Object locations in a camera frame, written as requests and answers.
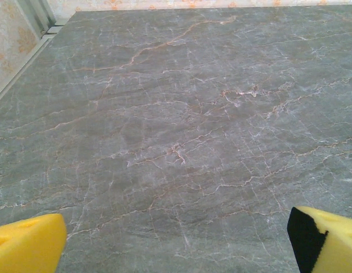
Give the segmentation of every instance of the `wall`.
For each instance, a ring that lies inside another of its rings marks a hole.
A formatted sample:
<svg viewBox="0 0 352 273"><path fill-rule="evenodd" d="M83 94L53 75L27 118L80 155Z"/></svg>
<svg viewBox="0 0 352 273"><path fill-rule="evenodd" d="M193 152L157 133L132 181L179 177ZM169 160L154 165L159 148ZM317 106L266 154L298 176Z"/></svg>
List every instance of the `wall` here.
<svg viewBox="0 0 352 273"><path fill-rule="evenodd" d="M57 19L76 11L352 4L352 0L47 0Z"/></svg>
<svg viewBox="0 0 352 273"><path fill-rule="evenodd" d="M0 85L36 46L38 38L15 0L0 0Z"/></svg>

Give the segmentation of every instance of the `floral pattern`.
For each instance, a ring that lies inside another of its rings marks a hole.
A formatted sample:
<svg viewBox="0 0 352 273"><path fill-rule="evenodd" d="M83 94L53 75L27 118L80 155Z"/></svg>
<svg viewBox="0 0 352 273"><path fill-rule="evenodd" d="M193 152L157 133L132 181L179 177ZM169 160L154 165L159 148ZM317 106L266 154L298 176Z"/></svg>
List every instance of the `floral pattern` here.
<svg viewBox="0 0 352 273"><path fill-rule="evenodd" d="M16 0L0 0L0 86L37 42Z"/></svg>
<svg viewBox="0 0 352 273"><path fill-rule="evenodd" d="M352 0L47 0L55 17L70 18L76 11L156 10L202 7L266 7L352 4Z"/></svg>

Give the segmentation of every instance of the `gray marble tile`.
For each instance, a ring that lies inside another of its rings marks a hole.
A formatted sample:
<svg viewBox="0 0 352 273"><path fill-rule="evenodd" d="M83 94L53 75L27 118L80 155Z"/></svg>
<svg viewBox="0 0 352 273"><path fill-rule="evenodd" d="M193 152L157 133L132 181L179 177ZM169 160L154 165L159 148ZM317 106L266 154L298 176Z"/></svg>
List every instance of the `gray marble tile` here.
<svg viewBox="0 0 352 273"><path fill-rule="evenodd" d="M352 217L352 6L76 13L0 101L60 273L298 272L295 205Z"/></svg>

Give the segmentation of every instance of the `wallpaper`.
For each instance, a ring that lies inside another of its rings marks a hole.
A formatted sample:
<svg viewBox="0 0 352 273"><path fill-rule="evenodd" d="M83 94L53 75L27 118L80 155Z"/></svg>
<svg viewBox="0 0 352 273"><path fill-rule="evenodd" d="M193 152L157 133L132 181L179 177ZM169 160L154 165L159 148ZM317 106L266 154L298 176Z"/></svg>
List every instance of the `wallpaper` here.
<svg viewBox="0 0 352 273"><path fill-rule="evenodd" d="M0 0L0 84L24 62L38 39L14 0Z"/></svg>
<svg viewBox="0 0 352 273"><path fill-rule="evenodd" d="M58 18L76 11L352 4L352 0L47 0Z"/></svg>

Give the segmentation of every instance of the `floor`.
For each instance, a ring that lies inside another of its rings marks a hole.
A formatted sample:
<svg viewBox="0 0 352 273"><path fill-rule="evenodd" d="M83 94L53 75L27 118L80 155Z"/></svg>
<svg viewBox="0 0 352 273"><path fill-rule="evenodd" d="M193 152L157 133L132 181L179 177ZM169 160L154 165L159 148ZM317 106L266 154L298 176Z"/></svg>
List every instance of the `floor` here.
<svg viewBox="0 0 352 273"><path fill-rule="evenodd" d="M352 217L352 6L76 13L0 100L58 273L297 273L296 205Z"/></svg>

